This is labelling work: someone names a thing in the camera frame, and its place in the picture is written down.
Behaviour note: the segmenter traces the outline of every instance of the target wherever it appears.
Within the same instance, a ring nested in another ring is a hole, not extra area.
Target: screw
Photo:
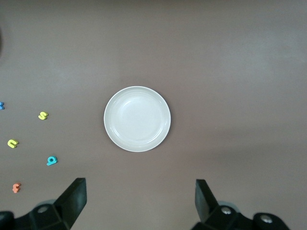
[[[39,208],[39,210],[37,211],[38,213],[43,213],[46,212],[48,209],[48,206],[42,206],[41,208]]]
[[[228,208],[228,207],[222,207],[222,212],[226,215],[229,215],[231,214],[231,210]]]
[[[267,216],[267,215],[261,215],[260,216],[261,220],[263,222],[266,222],[268,224],[271,224],[273,222],[273,220],[271,219],[271,217]]]

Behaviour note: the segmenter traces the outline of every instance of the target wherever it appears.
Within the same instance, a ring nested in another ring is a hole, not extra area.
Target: ceramic plate
[[[171,114],[156,91],[132,86],[117,92],[106,105],[104,123],[111,140],[132,152],[158,146],[171,124]]]

